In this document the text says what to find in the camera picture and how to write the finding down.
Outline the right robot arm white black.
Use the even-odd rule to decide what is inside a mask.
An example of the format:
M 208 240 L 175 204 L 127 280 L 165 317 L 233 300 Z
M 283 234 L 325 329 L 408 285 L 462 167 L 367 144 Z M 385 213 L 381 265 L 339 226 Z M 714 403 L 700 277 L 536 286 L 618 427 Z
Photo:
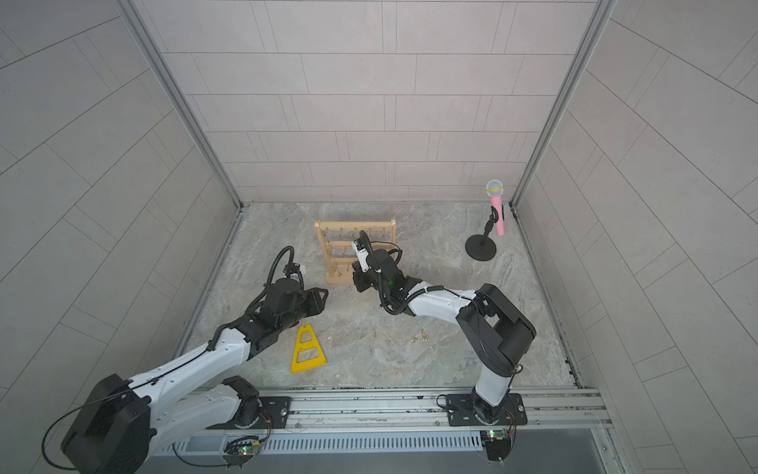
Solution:
M 377 290 L 385 312 L 435 318 L 461 329 L 482 363 L 466 411 L 484 425 L 516 424 L 511 383 L 536 338 L 535 327 L 521 311 L 492 284 L 464 292 L 405 276 L 398 268 L 401 250 L 375 249 L 364 231 L 353 241 L 353 251 L 356 289 Z

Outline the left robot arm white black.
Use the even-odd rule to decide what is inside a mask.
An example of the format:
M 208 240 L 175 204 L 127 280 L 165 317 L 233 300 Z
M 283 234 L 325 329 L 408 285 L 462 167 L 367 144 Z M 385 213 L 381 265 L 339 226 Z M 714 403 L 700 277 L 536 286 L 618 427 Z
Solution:
M 293 247 L 281 249 L 276 260 L 286 262 L 282 278 L 269 274 L 242 315 L 217 327 L 207 343 L 151 371 L 99 381 L 68 413 L 73 422 L 60 443 L 66 470 L 134 473 L 165 446 L 215 426 L 262 426 L 269 435 L 274 419 L 260 392 L 227 371 L 321 314 L 329 296 L 325 288 L 306 288 Z

